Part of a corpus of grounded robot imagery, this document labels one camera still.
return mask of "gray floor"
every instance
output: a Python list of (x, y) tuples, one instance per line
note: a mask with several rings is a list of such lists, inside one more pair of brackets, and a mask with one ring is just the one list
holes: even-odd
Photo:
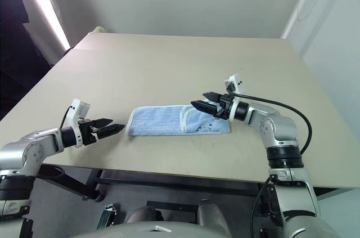
[[(65, 168), (66, 173), (85, 182), (90, 171), (82, 168)], [(210, 194), (203, 192), (173, 190), (139, 185), (100, 185), (106, 191), (100, 203), (82, 201), (82, 198), (36, 179), (31, 193), (31, 210), (27, 216), (34, 220), (34, 238), (70, 237), (95, 230), (105, 204), (117, 203), (119, 222), (134, 210), (145, 206), (148, 200), (182, 204), (197, 204), (202, 199), (212, 199), (222, 210), (233, 237), (250, 237), (250, 212), (254, 197)], [(161, 211), (166, 221), (190, 222), (191, 213)], [(268, 224), (264, 218), (257, 218), (256, 225)]]

